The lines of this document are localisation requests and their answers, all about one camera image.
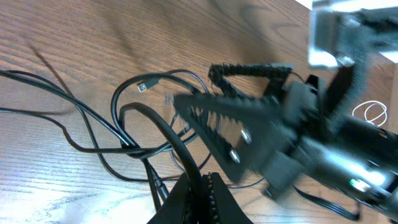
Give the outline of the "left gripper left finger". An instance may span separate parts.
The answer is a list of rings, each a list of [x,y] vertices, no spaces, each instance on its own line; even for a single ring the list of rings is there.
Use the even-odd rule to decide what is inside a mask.
[[[192,211],[190,186],[187,174],[182,174],[160,210],[148,224],[191,224],[195,222]]]

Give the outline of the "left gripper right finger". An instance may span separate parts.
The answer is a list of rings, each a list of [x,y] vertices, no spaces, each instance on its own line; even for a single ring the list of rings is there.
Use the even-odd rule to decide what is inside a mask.
[[[229,191],[219,173],[203,176],[206,190],[205,223],[252,224]]]

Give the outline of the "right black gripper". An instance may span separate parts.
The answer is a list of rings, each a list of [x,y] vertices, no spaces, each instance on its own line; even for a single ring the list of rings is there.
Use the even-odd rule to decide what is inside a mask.
[[[230,181],[240,182],[250,169],[267,180],[264,194],[272,199],[283,195],[301,174],[351,198],[396,199],[396,134],[345,116],[337,135],[326,138],[318,120],[299,118],[302,109],[297,103],[288,105],[282,119],[275,120],[280,106],[274,100],[248,98],[225,79],[267,78],[263,95],[278,96],[292,71],[286,63],[212,64],[208,78],[228,98],[178,94],[174,107]],[[222,121],[241,124],[251,142],[235,145],[218,130]]]

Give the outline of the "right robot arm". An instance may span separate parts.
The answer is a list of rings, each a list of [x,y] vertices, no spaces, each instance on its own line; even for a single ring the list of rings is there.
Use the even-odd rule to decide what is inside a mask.
[[[352,70],[332,86],[311,75],[288,82],[289,67],[213,65],[222,90],[178,94],[174,107],[234,183],[248,172],[280,200],[307,175],[329,189],[397,220],[397,135],[337,110],[353,91]]]

